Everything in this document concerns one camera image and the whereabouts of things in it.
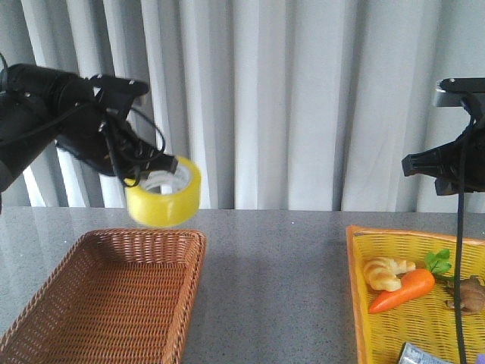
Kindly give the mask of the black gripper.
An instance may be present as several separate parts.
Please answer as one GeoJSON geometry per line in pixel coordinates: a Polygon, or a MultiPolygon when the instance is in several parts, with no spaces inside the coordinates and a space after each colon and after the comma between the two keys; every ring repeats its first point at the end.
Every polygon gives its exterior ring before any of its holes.
{"type": "Polygon", "coordinates": [[[423,174],[435,177],[438,196],[458,193],[463,168],[464,191],[484,192],[484,128],[467,127],[456,140],[435,149],[408,154],[402,160],[406,177],[423,174]]]}
{"type": "Polygon", "coordinates": [[[162,151],[152,155],[152,145],[135,134],[127,117],[98,104],[98,91],[89,81],[55,84],[55,111],[67,118],[58,146],[109,177],[133,177],[143,165],[146,172],[175,174],[177,158],[162,151]]]}

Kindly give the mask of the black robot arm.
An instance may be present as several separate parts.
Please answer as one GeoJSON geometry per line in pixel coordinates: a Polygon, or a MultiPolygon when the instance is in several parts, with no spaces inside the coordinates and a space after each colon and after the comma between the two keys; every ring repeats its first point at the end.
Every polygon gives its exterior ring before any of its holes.
{"type": "Polygon", "coordinates": [[[94,171],[136,187],[153,171],[174,173],[177,159],[137,136],[127,116],[149,91],[142,81],[76,74],[32,64],[1,72],[1,190],[48,144],[94,171]]]}

